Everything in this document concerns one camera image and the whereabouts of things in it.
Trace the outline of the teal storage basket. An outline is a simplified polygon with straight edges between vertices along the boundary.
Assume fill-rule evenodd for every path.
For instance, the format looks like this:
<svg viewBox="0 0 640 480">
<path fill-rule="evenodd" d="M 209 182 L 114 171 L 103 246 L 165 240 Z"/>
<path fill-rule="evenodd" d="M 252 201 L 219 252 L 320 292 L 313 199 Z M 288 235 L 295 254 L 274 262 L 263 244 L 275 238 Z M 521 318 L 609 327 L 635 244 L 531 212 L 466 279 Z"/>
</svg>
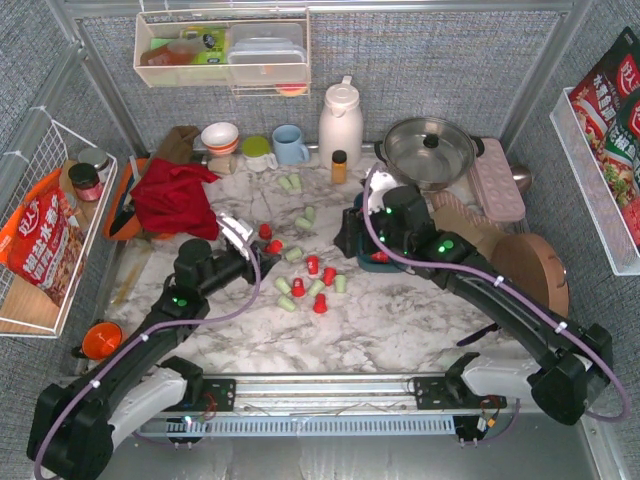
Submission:
<svg viewBox="0 0 640 480">
<path fill-rule="evenodd" d="M 371 216 L 371 223 L 374 230 L 383 236 L 383 233 L 389 233 L 392 227 L 397 225 L 394 215 L 384 211 Z M 399 272 L 408 272 L 409 266 L 398 263 L 391 259 L 381 250 L 374 251 L 376 245 L 371 240 L 368 230 L 364 224 L 361 224 L 361 232 L 356 236 L 356 259 L 359 267 L 370 273 L 392 274 Z"/>
</svg>

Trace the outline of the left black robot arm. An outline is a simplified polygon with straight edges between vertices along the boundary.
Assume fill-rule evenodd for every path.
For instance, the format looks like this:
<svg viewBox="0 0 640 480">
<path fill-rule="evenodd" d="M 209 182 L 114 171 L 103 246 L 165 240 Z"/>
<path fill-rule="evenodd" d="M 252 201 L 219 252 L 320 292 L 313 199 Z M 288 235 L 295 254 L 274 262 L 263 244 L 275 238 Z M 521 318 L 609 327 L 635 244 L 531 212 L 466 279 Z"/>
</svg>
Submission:
<svg viewBox="0 0 640 480">
<path fill-rule="evenodd" d="M 202 371 L 167 353 L 212 322 L 208 297 L 238 278 L 254 288 L 280 261 L 261 242 L 214 252 L 201 239 L 184 242 L 174 271 L 140 326 L 106 360 L 66 387 L 40 394 L 27 445 L 34 475 L 96 479 L 119 444 L 150 418 L 193 402 Z"/>
</svg>

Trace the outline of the red cloth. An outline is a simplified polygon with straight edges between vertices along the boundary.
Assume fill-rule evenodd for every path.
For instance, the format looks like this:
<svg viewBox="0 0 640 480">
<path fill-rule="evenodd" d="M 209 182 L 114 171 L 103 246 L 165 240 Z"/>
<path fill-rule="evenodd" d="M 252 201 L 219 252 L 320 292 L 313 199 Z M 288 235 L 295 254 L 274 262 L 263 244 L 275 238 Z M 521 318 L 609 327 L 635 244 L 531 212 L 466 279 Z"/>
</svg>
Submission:
<svg viewBox="0 0 640 480">
<path fill-rule="evenodd" d="M 200 164 L 175 164 L 153 158 L 131 191 L 141 226 L 153 233 L 186 233 L 216 240 L 219 225 L 203 185 L 218 179 L 218 175 Z"/>
</svg>

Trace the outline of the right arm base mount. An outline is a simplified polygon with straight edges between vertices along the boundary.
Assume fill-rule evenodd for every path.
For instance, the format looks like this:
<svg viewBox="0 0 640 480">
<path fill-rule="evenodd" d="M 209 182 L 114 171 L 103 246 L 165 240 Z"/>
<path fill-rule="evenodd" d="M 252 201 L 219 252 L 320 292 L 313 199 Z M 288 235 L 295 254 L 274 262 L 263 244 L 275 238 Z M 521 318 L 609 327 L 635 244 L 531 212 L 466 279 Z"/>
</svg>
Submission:
<svg viewBox="0 0 640 480">
<path fill-rule="evenodd" d="M 461 380 L 445 376 L 418 376 L 407 381 L 418 410 L 502 409 L 505 397 L 474 394 Z"/>
</svg>

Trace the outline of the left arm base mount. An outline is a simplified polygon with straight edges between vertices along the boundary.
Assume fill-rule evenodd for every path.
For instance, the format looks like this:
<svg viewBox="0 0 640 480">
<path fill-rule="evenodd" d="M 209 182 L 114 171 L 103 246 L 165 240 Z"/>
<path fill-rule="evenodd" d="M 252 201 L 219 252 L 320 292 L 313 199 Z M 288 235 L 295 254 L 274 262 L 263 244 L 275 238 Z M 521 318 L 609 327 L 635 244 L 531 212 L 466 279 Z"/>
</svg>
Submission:
<svg viewBox="0 0 640 480">
<path fill-rule="evenodd" d="M 237 382 L 232 378 L 205 378 L 200 395 L 183 399 L 165 412 L 231 412 L 234 409 Z"/>
</svg>

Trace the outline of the brown cardboard sheet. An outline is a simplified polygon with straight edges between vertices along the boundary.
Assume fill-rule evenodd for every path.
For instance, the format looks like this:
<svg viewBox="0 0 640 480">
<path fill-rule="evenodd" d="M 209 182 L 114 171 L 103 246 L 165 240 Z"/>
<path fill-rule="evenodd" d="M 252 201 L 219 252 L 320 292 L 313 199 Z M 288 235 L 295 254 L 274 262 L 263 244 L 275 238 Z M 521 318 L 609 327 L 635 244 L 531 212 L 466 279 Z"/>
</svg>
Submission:
<svg viewBox="0 0 640 480">
<path fill-rule="evenodd" d="M 470 242 L 489 259 L 500 240 L 507 236 L 502 230 L 488 223 L 473 225 L 451 206 L 443 206 L 433 212 L 438 229 L 457 233 Z"/>
</svg>

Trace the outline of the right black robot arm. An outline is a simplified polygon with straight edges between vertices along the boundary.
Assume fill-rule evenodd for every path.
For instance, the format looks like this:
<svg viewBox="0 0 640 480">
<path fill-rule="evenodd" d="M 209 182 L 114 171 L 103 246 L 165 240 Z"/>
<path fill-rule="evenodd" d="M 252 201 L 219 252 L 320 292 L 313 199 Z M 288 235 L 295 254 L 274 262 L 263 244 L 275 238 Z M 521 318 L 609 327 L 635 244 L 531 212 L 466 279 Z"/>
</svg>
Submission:
<svg viewBox="0 0 640 480">
<path fill-rule="evenodd" d="M 470 242 L 435 226 L 416 188 L 394 187 L 382 198 L 375 213 L 362 203 L 343 211 L 338 249 L 348 258 L 384 252 L 474 305 L 533 357 L 525 393 L 555 421 L 575 424 L 610 382 L 609 332 L 556 314 L 500 276 Z"/>
</svg>

